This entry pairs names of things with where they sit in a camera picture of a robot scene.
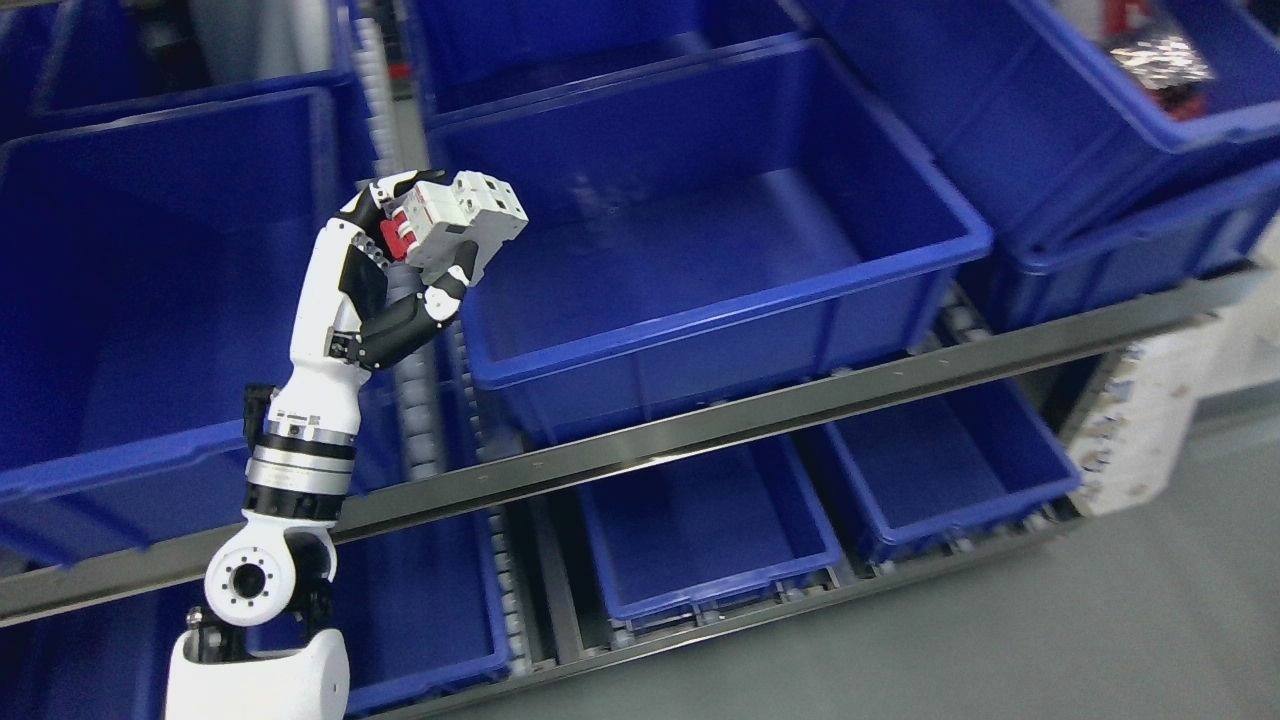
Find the robotic hand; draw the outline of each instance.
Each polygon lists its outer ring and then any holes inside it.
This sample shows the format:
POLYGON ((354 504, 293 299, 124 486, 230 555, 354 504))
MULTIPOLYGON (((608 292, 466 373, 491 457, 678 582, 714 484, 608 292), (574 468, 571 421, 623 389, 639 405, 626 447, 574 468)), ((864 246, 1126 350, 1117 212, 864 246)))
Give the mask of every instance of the robotic hand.
POLYGON ((247 521, 214 555, 209 607, 188 614, 173 648, 169 720, 342 717, 349 670, 342 634, 326 628, 338 569, 329 529, 351 483, 357 393, 454 319, 527 222, 509 184, 428 170, 375 181, 325 223, 293 323, 293 374, 278 391, 246 389, 247 521), (393 261, 434 279, 384 307, 393 261), (244 629, 282 612, 302 620, 306 646, 250 653, 244 629))

